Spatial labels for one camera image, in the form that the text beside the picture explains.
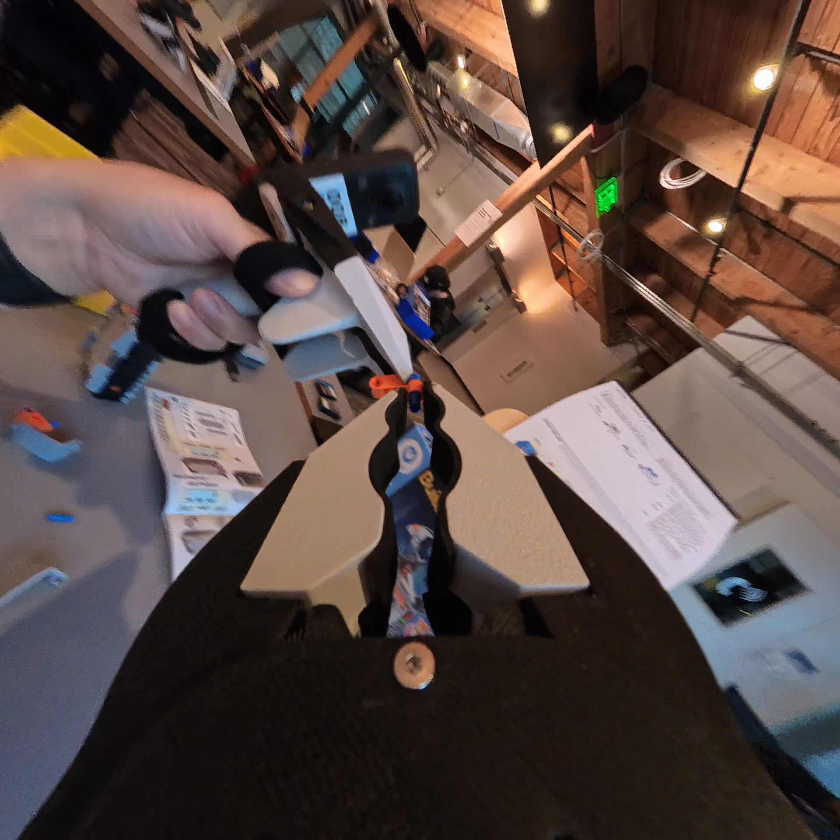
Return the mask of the wooden post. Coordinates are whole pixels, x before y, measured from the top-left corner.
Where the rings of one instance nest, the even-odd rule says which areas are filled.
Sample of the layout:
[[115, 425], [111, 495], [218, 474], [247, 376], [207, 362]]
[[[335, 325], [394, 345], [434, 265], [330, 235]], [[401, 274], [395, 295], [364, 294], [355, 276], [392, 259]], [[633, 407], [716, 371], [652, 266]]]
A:
[[567, 172], [588, 153], [592, 152], [594, 129], [595, 125], [592, 122], [546, 165], [540, 165], [538, 162], [533, 163], [492, 203], [496, 210], [491, 214], [489, 222], [479, 225], [479, 232], [471, 242], [467, 244], [457, 234], [411, 277], [410, 282], [419, 281], [426, 269], [431, 266], [441, 266], [447, 272], [461, 266], [500, 228], [518, 215], [526, 205], [533, 203], [544, 189], [556, 182], [561, 174]]

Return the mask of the blue printed toy box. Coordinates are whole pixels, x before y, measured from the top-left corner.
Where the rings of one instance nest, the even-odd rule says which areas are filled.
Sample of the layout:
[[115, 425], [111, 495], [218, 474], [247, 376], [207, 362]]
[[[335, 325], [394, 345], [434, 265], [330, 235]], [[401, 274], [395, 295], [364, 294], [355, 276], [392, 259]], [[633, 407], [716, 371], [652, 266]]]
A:
[[424, 597], [442, 485], [432, 469], [434, 438], [419, 419], [420, 413], [408, 409], [406, 431], [397, 442], [398, 472], [386, 489], [397, 548], [388, 637], [434, 634]]

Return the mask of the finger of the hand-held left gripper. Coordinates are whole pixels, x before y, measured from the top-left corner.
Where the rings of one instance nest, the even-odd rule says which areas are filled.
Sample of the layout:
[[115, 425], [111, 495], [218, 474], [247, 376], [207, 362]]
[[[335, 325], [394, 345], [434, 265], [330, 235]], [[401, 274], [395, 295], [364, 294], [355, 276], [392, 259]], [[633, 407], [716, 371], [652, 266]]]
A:
[[313, 382], [346, 371], [366, 369], [382, 375], [383, 369], [353, 331], [338, 331], [305, 339], [284, 350], [285, 373], [294, 382]]
[[386, 359], [394, 374], [413, 373], [411, 347], [393, 305], [373, 279], [359, 256], [340, 261], [333, 273], [358, 310], [364, 329]]

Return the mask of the white carton with dark picture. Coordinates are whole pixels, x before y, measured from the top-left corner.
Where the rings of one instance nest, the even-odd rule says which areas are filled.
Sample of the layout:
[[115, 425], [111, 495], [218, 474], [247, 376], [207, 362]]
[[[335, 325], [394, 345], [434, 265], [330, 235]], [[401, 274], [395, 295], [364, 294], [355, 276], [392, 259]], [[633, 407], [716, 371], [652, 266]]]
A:
[[672, 596], [718, 684], [838, 795], [838, 546], [793, 505], [732, 534]]

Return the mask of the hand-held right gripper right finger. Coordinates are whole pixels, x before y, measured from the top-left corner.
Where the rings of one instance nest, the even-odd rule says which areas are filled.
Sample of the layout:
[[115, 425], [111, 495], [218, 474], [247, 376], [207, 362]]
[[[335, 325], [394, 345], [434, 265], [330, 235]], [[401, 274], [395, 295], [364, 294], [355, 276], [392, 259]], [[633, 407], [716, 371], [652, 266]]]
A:
[[423, 389], [432, 468], [442, 482], [423, 604], [436, 637], [476, 616], [590, 580], [520, 448], [439, 384]]

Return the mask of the person's left forearm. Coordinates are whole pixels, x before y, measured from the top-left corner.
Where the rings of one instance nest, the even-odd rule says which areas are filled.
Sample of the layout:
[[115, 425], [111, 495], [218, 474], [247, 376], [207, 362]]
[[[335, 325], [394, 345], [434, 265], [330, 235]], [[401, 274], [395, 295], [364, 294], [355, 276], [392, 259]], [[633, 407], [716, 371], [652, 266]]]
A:
[[14, 255], [1, 235], [2, 308], [40, 308], [68, 303], [71, 299], [51, 289]]

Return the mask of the white printed board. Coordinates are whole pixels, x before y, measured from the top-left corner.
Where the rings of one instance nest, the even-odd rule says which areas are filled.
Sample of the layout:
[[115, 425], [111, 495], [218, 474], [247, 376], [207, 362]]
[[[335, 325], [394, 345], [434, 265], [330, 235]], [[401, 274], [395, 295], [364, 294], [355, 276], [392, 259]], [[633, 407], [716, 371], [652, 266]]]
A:
[[504, 433], [596, 511], [672, 591], [739, 520], [617, 382], [578, 392]]

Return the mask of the pale grey flat part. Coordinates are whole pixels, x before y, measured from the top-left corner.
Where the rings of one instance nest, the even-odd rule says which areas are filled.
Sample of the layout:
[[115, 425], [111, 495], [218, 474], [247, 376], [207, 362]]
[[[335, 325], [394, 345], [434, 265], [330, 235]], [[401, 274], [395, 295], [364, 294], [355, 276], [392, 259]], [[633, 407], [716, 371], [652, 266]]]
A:
[[32, 592], [42, 592], [46, 587], [59, 587], [67, 582], [67, 575], [56, 567], [47, 567], [14, 585], [4, 585], [1, 609], [18, 602]]

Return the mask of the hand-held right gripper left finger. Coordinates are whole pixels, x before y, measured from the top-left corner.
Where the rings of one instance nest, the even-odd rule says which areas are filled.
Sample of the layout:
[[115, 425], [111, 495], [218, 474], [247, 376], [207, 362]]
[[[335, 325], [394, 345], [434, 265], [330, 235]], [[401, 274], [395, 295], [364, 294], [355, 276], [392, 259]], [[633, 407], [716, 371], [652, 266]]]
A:
[[385, 488], [398, 470], [406, 403], [404, 391], [391, 392], [306, 459], [245, 575], [244, 595], [335, 606], [359, 633], [375, 597], [364, 574], [385, 536]]

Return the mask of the person's left hand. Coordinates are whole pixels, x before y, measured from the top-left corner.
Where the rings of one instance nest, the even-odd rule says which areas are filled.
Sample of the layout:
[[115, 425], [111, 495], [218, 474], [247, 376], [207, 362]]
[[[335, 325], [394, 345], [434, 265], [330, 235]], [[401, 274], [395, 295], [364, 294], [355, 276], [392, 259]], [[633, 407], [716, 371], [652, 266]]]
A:
[[1, 164], [2, 309], [106, 291], [137, 308], [160, 289], [175, 331], [202, 351], [260, 341], [223, 297], [235, 261], [270, 235], [222, 194], [149, 166], [17, 157]]

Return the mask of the white paper sign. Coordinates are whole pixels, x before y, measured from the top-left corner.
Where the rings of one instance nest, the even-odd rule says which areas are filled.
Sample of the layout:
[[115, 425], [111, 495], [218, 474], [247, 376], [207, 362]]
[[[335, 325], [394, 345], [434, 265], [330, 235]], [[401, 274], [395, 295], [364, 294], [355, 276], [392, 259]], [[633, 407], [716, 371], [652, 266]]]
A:
[[495, 204], [486, 200], [455, 229], [455, 236], [465, 247], [482, 239], [494, 224], [501, 219], [502, 212]]

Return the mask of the grey and orange toy part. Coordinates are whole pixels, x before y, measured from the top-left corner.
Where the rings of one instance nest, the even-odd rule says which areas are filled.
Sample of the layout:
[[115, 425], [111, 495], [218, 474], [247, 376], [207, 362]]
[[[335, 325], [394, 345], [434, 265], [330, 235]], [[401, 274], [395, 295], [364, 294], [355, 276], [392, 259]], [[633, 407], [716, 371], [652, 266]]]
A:
[[81, 441], [60, 435], [60, 426], [36, 409], [25, 406], [16, 412], [10, 424], [11, 441], [26, 453], [47, 463], [57, 463], [82, 449]]

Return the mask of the grey and black toy assembly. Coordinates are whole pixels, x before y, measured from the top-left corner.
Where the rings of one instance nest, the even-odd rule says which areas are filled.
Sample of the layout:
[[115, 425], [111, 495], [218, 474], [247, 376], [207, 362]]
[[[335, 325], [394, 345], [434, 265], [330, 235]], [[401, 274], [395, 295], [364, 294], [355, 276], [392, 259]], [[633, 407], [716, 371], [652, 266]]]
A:
[[257, 371], [268, 363], [262, 344], [229, 344], [222, 351], [197, 350], [177, 337], [164, 337], [158, 343], [139, 335], [134, 325], [126, 326], [104, 353], [91, 357], [85, 386], [97, 399], [129, 403], [145, 387], [164, 361], [194, 366], [221, 362], [228, 377], [236, 382], [242, 370]]

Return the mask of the white instruction booklet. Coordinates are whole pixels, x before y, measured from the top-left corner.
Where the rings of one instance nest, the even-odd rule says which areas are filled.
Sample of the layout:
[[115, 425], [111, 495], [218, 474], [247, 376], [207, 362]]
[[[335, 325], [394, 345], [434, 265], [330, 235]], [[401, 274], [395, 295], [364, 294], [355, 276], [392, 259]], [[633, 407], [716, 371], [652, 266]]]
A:
[[234, 408], [150, 387], [144, 398], [164, 478], [162, 519], [175, 580], [267, 481]]

